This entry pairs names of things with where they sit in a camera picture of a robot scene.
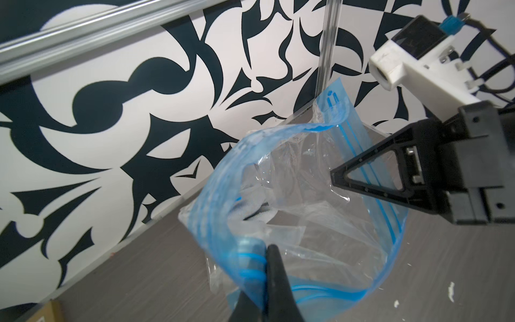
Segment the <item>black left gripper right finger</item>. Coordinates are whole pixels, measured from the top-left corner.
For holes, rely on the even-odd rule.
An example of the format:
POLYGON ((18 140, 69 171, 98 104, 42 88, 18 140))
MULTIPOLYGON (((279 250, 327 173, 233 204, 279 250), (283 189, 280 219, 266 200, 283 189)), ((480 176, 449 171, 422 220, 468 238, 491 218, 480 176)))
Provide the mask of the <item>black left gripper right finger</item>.
POLYGON ((266 251, 267 285, 264 321, 304 321, 284 268, 277 245, 270 245, 266 251))

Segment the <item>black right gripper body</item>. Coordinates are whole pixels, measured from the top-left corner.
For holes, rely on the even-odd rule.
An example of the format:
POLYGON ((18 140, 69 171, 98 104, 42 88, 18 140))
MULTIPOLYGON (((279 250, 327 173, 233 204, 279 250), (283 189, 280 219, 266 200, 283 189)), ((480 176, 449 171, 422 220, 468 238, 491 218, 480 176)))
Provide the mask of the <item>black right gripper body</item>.
POLYGON ((514 223, 514 106, 482 101, 444 123, 442 162, 447 210, 454 225, 514 223))

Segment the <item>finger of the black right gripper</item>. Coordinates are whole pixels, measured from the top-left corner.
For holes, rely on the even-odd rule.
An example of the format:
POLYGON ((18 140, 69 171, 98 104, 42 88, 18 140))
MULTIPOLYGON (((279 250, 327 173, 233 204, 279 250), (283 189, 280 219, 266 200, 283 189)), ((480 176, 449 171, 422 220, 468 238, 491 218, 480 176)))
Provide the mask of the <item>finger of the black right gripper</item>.
POLYGON ((432 215, 447 212, 437 158, 443 124, 412 123, 331 171, 333 186, 432 215))

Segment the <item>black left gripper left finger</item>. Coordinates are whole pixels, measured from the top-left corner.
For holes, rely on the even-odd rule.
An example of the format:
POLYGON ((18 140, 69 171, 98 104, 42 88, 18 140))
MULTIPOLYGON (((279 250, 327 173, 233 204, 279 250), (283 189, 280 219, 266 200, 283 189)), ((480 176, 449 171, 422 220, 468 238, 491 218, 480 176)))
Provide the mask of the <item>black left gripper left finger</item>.
POLYGON ((262 310, 245 294, 240 292, 236 307, 230 315, 228 322, 263 322, 262 310))

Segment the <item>clear plastic vacuum bag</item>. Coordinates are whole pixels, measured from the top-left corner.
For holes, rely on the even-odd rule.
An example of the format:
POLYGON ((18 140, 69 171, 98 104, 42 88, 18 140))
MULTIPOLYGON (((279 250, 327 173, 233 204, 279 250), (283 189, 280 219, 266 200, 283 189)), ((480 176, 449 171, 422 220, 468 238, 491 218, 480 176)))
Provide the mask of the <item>clear plastic vacuum bag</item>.
POLYGON ((407 209, 336 187, 330 172, 372 145, 340 79, 307 123, 242 139, 178 218, 205 251, 209 281, 230 309, 266 296, 266 249, 278 247, 305 321, 328 321, 388 277, 407 209))

